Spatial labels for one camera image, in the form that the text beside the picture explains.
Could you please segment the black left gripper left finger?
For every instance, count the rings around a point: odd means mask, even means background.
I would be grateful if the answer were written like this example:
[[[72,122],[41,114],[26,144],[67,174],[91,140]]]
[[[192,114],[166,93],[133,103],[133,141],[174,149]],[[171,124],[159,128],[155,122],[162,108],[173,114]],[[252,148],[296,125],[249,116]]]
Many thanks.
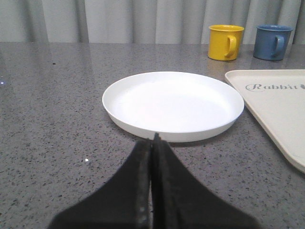
[[[147,229],[149,223],[150,149],[138,141],[132,152],[100,189],[62,211],[50,229]]]

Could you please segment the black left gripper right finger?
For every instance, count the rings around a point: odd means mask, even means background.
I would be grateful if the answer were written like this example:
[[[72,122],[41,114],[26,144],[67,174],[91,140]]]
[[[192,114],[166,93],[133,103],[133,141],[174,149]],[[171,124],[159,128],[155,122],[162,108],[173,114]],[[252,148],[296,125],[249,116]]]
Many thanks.
[[[158,134],[152,141],[151,159],[153,228],[260,228],[255,218],[203,186]]]

